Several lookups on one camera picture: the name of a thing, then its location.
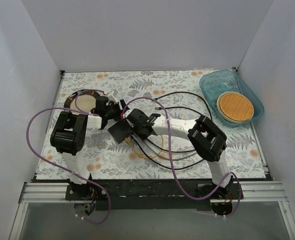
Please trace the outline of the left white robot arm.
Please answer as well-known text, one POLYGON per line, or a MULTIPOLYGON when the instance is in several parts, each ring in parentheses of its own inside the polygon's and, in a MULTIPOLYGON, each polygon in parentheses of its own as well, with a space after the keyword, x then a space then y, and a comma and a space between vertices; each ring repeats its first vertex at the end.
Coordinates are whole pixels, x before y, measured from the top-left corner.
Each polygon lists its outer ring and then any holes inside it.
POLYGON ((112 96, 75 99, 71 110, 62 111, 50 136, 50 144, 62 156, 69 170, 69 182, 77 184, 77 195, 89 200, 94 188, 87 183, 90 172, 83 160, 82 149, 87 130, 102 130, 109 120, 120 120, 125 101, 112 96))

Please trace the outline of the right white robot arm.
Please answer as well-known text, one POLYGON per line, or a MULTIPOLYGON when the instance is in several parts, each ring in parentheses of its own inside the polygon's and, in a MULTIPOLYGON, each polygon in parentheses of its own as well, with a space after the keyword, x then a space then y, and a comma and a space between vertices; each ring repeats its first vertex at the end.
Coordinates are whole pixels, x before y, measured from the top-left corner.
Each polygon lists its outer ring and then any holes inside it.
POLYGON ((225 152, 227 136, 208 117, 200 115, 196 120, 170 119, 157 113, 147 116, 136 108, 126 111, 123 117, 143 140, 150 135, 189 140, 197 154, 209 165, 214 194, 225 199, 232 193, 232 176, 225 152))

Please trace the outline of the black network switch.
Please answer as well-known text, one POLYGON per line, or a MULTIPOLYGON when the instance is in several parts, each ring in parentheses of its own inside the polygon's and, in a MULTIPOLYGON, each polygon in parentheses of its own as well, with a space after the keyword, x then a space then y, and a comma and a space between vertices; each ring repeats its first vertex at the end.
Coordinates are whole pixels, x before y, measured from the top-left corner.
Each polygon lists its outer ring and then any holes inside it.
POLYGON ((133 128, 127 120, 121 120, 108 128, 108 132, 115 142, 120 144, 133 133, 133 128))

